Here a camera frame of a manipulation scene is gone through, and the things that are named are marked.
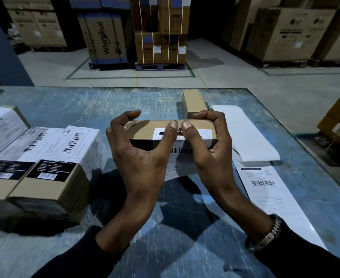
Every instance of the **barcode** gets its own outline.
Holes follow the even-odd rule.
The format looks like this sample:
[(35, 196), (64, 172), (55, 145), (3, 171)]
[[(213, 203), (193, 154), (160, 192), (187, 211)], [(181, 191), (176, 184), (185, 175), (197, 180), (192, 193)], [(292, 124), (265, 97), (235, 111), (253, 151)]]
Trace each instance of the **barcode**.
[(184, 154), (193, 154), (193, 149), (187, 148), (172, 148), (171, 153), (184, 153)]
[(12, 173), (0, 173), (0, 179), (10, 179)]
[(23, 152), (31, 152), (32, 149), (35, 148), (36, 145), (39, 144), (39, 142), (47, 135), (47, 133), (40, 133), (37, 138), (33, 140), (24, 150)]
[(253, 186), (275, 186), (274, 181), (251, 181)]
[(82, 133), (75, 133), (75, 136), (69, 141), (66, 148), (63, 150), (65, 153), (70, 153), (74, 146), (76, 145), (77, 141), (82, 137)]
[(56, 174), (54, 173), (41, 173), (37, 178), (38, 179), (50, 179), (53, 181), (56, 178)]

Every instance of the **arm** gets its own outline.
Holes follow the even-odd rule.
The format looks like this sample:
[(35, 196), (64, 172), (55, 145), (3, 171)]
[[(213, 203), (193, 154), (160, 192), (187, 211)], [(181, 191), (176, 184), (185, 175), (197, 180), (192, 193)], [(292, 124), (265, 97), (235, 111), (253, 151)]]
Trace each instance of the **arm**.
[(107, 277), (149, 219), (165, 180), (178, 123), (171, 121), (159, 145), (148, 152), (133, 147), (125, 137), (124, 125), (139, 115), (140, 111), (125, 112), (112, 120), (106, 131), (126, 187), (121, 211), (103, 228), (92, 226), (77, 244), (49, 261), (33, 277)]
[[(274, 221), (252, 204), (234, 182), (232, 139), (224, 114), (205, 110), (195, 114), (193, 118), (213, 121), (218, 136), (218, 142), (208, 150), (192, 124), (187, 120), (182, 123), (183, 134), (192, 145), (194, 162), (202, 183), (251, 241), (260, 242), (272, 230)], [(340, 273), (338, 257), (307, 242), (284, 222), (278, 236), (265, 248), (255, 252), (255, 257), (277, 277), (301, 277), (307, 274), (320, 277), (321, 274), (328, 276)]]

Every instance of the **black sleeve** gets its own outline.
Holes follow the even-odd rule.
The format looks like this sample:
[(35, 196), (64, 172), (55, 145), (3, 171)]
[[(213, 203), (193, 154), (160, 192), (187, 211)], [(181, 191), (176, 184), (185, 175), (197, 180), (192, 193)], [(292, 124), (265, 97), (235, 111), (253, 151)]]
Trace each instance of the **black sleeve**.
[(340, 277), (340, 259), (298, 236), (284, 221), (279, 236), (255, 257), (277, 278)]
[(98, 246), (95, 236), (100, 230), (98, 226), (90, 227), (80, 241), (45, 264), (33, 277), (108, 277), (122, 254), (110, 255)]

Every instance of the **blue table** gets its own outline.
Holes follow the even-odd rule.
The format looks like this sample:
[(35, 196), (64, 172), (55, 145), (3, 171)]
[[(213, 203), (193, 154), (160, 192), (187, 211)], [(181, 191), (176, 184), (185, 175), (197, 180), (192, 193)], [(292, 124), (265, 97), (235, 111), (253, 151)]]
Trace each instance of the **blue table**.
[[(182, 117), (181, 89), (3, 87), (0, 104), (17, 105), (32, 126), (98, 128), (126, 110), (140, 119)], [(240, 106), (277, 149), (274, 167), (330, 252), (340, 257), (340, 187), (247, 89), (202, 89), (208, 104)], [(76, 243), (92, 225), (107, 222), (119, 190), (109, 159), (107, 178), (92, 189), (80, 225), (52, 237), (0, 231), (0, 277), (27, 277)], [(239, 186), (238, 174), (235, 178)], [(245, 234), (212, 213), (197, 175), (168, 181), (149, 221), (110, 277), (274, 277), (243, 247)]]

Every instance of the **person's right hand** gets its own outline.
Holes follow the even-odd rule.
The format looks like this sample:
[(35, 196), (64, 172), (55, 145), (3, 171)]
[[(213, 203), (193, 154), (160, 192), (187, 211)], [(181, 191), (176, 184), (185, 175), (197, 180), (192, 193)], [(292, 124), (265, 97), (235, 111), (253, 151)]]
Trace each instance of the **person's right hand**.
[(193, 119), (213, 121), (218, 137), (218, 142), (208, 150), (190, 121), (185, 120), (181, 125), (184, 137), (193, 148), (194, 162), (202, 183), (211, 196), (238, 189), (233, 177), (232, 138), (228, 132), (224, 113), (204, 110), (194, 114)]

